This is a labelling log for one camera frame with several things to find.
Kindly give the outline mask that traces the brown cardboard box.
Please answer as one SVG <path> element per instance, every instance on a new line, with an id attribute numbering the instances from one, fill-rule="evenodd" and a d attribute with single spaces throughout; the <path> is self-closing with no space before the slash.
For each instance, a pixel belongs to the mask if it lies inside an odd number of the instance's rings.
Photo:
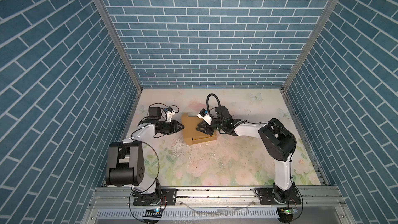
<path id="1" fill-rule="evenodd" d="M 196 130 L 198 124 L 200 124 L 202 121 L 203 120 L 197 116 L 189 116 L 188 113 L 184 113 L 181 116 L 181 123 L 184 125 L 184 129 L 182 130 L 183 140 L 187 145 L 192 146 L 215 141 L 217 139 L 216 133 L 210 136 Z"/>

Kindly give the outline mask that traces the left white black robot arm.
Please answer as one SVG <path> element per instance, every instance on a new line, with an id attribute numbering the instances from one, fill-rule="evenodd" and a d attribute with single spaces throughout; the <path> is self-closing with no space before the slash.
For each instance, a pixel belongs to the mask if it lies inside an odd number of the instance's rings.
<path id="1" fill-rule="evenodd" d="M 154 177 L 145 173 L 143 146 L 152 138 L 178 133 L 184 126 L 174 119 L 179 113 L 176 105 L 167 106 L 155 103 L 148 107 L 147 116 L 138 124 L 131 136 L 109 145 L 105 182 L 108 186 L 131 187 L 135 195 L 161 196 L 158 180 L 159 172 Z"/>

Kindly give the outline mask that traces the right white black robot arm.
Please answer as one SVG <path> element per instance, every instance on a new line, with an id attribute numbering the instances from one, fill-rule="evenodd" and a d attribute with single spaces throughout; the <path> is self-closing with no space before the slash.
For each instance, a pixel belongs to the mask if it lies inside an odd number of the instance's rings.
<path id="1" fill-rule="evenodd" d="M 295 190 L 292 176 L 292 156 L 297 146 L 295 136 L 276 118 L 266 123 L 233 119 L 225 106 L 216 107 L 216 115 L 214 118 L 210 110 L 202 109 L 198 114 L 202 121 L 196 130 L 207 135 L 213 135 L 217 130 L 220 134 L 261 139 L 268 154 L 274 159 L 274 199 L 280 204 L 290 201 Z"/>

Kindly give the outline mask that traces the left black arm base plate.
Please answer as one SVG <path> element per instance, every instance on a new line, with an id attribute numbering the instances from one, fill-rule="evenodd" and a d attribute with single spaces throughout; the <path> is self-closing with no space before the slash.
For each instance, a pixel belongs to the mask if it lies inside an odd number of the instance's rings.
<path id="1" fill-rule="evenodd" d="M 177 198 L 176 188 L 161 188 L 156 189 L 154 193 L 132 193 L 134 198 L 134 206 L 149 206 L 149 205 L 160 205 L 160 201 L 163 200 L 163 205 L 175 205 Z"/>

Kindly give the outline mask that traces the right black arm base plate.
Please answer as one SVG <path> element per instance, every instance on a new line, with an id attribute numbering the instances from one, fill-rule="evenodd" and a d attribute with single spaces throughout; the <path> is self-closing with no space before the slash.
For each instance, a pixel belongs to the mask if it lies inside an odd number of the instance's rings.
<path id="1" fill-rule="evenodd" d="M 299 205 L 302 203 L 301 195 L 294 186 L 287 191 L 283 191 L 279 188 L 255 188 L 254 193 L 258 197 L 261 205 Z"/>

